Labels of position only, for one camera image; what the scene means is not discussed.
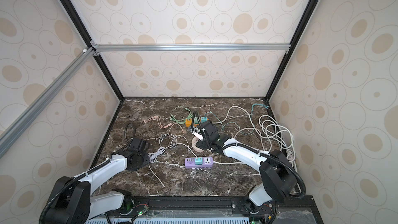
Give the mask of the purple power strip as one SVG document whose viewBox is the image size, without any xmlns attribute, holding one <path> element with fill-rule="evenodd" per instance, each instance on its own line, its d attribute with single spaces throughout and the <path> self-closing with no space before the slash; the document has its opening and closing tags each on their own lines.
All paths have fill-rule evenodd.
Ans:
<svg viewBox="0 0 398 224">
<path fill-rule="evenodd" d="M 186 158 L 184 161 L 187 169 L 211 168 L 213 163 L 214 161 L 212 157 Z"/>
</svg>

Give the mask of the orange power strip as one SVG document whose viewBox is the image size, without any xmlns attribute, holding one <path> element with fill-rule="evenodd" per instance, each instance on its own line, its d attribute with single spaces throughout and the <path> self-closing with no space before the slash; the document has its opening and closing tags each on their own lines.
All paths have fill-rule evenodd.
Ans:
<svg viewBox="0 0 398 224">
<path fill-rule="evenodd" d="M 187 119 L 185 120 L 185 126 L 186 126 L 186 127 L 194 126 L 194 120 L 193 120 L 193 118 L 187 118 Z"/>
</svg>

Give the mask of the round beige power socket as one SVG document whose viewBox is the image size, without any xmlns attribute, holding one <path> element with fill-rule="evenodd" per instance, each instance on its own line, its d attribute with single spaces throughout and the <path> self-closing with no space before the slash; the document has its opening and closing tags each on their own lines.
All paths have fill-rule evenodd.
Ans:
<svg viewBox="0 0 398 224">
<path fill-rule="evenodd" d="M 197 147 L 197 143 L 198 143 L 198 138 L 193 138 L 192 139 L 192 149 L 195 151 L 195 152 L 203 152 L 203 150 L 202 149 L 200 149 L 200 148 L 198 148 Z"/>
</svg>

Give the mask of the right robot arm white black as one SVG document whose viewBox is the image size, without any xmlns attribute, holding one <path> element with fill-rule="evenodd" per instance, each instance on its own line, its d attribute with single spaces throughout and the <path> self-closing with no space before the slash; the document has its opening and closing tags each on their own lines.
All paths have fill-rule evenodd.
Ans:
<svg viewBox="0 0 398 224">
<path fill-rule="evenodd" d="M 221 135 L 210 120 L 199 122 L 197 126 L 192 123 L 188 130 L 199 139 L 199 149 L 233 158 L 259 172 L 262 184 L 248 193 L 245 202 L 248 208 L 257 209 L 271 200 L 284 203 L 288 197 L 301 199 L 306 196 L 305 182 L 283 152 L 260 151 Z"/>
</svg>

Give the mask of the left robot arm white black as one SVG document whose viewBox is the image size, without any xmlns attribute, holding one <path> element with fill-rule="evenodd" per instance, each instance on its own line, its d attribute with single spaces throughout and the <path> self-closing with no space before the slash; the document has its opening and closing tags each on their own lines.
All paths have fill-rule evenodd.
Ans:
<svg viewBox="0 0 398 224">
<path fill-rule="evenodd" d="M 61 177 L 55 183 L 38 222 L 84 224 L 109 211 L 131 214 L 134 201 L 130 192 L 116 189 L 103 195 L 93 194 L 115 175 L 123 171 L 135 172 L 147 166 L 150 163 L 148 149 L 147 141 L 133 136 L 96 167 L 75 177 Z"/>
</svg>

